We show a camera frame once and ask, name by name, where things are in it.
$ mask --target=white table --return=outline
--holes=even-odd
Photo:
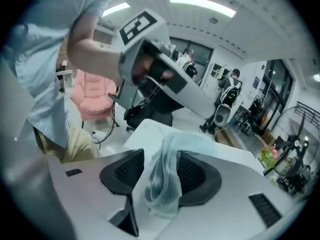
[[[145,119],[122,147],[122,151],[144,149],[144,171],[132,192],[140,240],[156,239],[172,221],[172,219],[169,218],[149,214],[148,207],[143,201],[142,195],[146,185],[149,183],[149,175],[152,170],[149,162],[151,161],[152,155],[159,150],[167,134],[176,132],[180,132],[180,130],[151,119]],[[216,150],[220,154],[223,154],[225,160],[245,165],[263,175],[264,167],[254,158],[252,153],[220,143],[216,143]]]
[[[65,93],[71,93],[73,88],[73,70],[62,70],[55,73],[56,76],[62,76],[63,90]]]
[[[151,119],[145,119],[124,143],[122,151],[144,149],[144,162],[146,164],[161,147],[165,135],[177,132],[180,132],[180,130]],[[223,154],[225,160],[250,167],[263,175],[264,167],[251,152],[220,143],[216,143],[216,149],[220,154]]]

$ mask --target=hand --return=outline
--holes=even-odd
[[[154,61],[155,59],[148,54],[140,55],[134,66],[135,68],[133,70],[133,78],[136,80],[143,79],[144,76],[148,74],[148,71]],[[162,74],[162,79],[168,80],[173,75],[174,73],[171,70],[165,70]]]

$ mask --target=light blue cloth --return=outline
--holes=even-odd
[[[68,143],[69,127],[56,77],[59,49],[81,14],[87,12],[101,17],[109,1],[33,0],[12,28],[2,50],[4,59],[20,84],[35,99],[28,122],[64,148]],[[30,140],[27,135],[34,133],[23,131],[21,134],[24,136],[20,138]]]
[[[178,151],[222,158],[218,155],[216,143],[204,134],[182,131],[166,135],[161,148],[152,156],[153,169],[144,191],[146,205],[152,213],[161,217],[170,218],[178,213],[179,198],[182,196],[177,173]]]

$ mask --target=light blue shirt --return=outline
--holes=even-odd
[[[2,54],[35,105],[27,120],[61,147],[69,138],[56,61],[64,37],[83,13],[103,15],[110,0],[33,0],[12,28]],[[22,131],[23,135],[31,134]]]

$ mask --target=white ceiling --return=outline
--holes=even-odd
[[[294,59],[302,86],[320,90],[312,75],[320,73],[320,59],[300,16],[287,0],[210,0],[236,11],[233,18],[205,8],[169,0],[112,0],[108,8],[127,2],[130,8],[103,18],[121,26],[134,14],[150,8],[161,15],[173,37],[222,46],[248,62]],[[217,24],[209,22],[216,18]]]

